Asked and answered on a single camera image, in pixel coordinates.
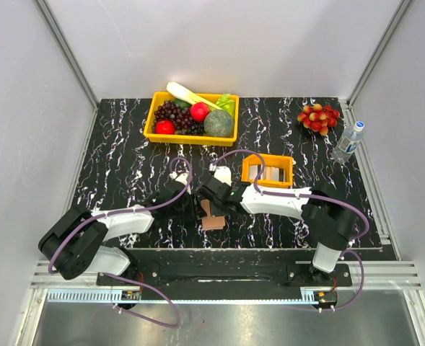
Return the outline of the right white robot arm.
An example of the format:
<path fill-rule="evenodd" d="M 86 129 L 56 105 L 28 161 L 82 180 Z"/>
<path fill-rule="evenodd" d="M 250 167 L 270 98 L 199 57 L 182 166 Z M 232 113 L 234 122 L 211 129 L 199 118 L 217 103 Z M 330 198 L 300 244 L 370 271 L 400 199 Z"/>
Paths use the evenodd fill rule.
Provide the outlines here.
<path fill-rule="evenodd" d="M 251 182 L 230 186 L 210 176 L 196 189 L 214 211 L 231 214 L 272 214 L 293 218 L 308 226 L 316 249 L 309 268 L 311 280 L 326 285 L 336 275 L 335 266 L 353 239 L 358 208 L 330 194 L 329 186 L 299 189 L 264 187 Z"/>

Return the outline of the yellow fruit tray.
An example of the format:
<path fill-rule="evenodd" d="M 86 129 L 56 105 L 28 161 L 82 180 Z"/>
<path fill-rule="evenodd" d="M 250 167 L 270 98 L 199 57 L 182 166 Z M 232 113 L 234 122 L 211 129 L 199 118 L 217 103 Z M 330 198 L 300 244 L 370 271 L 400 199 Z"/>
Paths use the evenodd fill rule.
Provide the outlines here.
<path fill-rule="evenodd" d="M 190 145 L 202 145 L 202 146 L 232 146 L 237 140 L 238 127 L 239 127 L 239 105 L 240 98 L 231 94 L 230 99 L 235 101 L 235 112 L 234 112 L 234 130 L 229 137 L 220 138 L 213 136 L 187 136 L 187 135 L 170 135 L 170 134 L 156 134 L 152 132 L 152 126 L 154 124 L 154 111 L 167 100 L 174 100 L 174 97 L 166 91 L 155 92 L 152 97 L 152 103 L 149 108 L 149 113 L 146 117 L 146 123 L 144 126 L 144 136 L 153 143 L 174 143 L 174 144 L 190 144 Z"/>

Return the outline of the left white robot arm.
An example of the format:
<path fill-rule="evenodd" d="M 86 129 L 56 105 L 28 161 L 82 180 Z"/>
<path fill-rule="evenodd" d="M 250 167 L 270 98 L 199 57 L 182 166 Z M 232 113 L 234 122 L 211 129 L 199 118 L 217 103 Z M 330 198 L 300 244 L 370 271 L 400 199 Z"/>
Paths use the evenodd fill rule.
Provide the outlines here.
<path fill-rule="evenodd" d="M 49 260 L 49 272 L 72 280 L 85 272 L 110 271 L 120 284 L 131 284 L 138 275 L 137 266 L 122 249 L 104 243 L 145 233 L 156 221 L 190 213 L 190 182 L 188 173 L 172 173 L 153 200 L 127 209 L 70 208 L 38 243 L 39 251 Z"/>

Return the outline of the orange card box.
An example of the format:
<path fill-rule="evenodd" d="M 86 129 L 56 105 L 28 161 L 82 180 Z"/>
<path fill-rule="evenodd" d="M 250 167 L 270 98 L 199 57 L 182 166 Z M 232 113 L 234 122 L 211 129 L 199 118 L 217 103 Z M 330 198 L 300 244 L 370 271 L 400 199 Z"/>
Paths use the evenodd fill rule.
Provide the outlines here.
<path fill-rule="evenodd" d="M 258 179 L 258 184 L 263 187 L 290 188 L 293 185 L 293 158 L 272 154 L 260 155 L 264 160 L 265 169 Z M 253 183 L 262 167 L 262 161 L 256 154 L 245 157 L 242 162 L 241 180 Z"/>

